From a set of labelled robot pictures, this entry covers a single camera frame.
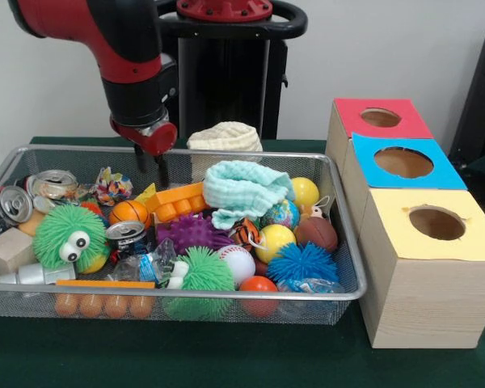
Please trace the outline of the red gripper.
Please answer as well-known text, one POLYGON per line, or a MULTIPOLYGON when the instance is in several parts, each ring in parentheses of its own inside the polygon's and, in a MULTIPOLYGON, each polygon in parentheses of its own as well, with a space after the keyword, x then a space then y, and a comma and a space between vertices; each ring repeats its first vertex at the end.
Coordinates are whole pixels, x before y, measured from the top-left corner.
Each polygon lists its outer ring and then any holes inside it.
POLYGON ((145 152, 155 157, 158 166, 159 188, 169 188, 169 169, 163 154, 170 150, 178 137, 178 130, 167 120, 160 120, 149 126, 128 126, 110 118, 112 129, 124 139, 131 141, 137 160, 137 168, 146 173, 145 152))

